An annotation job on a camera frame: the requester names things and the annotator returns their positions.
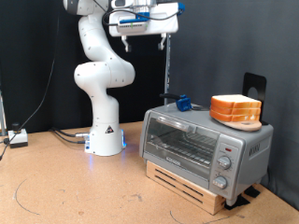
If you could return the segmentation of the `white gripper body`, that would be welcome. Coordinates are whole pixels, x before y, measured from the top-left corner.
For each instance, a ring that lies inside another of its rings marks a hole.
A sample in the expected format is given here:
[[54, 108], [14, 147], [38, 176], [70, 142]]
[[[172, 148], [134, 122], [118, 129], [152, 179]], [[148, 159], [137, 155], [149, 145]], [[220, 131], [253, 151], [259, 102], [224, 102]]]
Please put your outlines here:
[[112, 4], [109, 32], [112, 36], [158, 35], [178, 30], [178, 3]]

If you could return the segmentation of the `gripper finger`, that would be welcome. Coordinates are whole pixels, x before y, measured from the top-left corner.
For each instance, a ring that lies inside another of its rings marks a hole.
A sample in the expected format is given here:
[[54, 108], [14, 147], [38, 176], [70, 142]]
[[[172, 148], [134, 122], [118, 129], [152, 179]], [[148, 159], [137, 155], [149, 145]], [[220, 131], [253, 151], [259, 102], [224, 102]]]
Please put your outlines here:
[[132, 46], [128, 43], [126, 35], [121, 36], [121, 42], [123, 43], [126, 52], [132, 51]]
[[164, 49], [164, 42], [167, 38], [167, 33], [162, 33], [161, 34], [161, 42], [158, 44], [158, 50], [163, 50]]

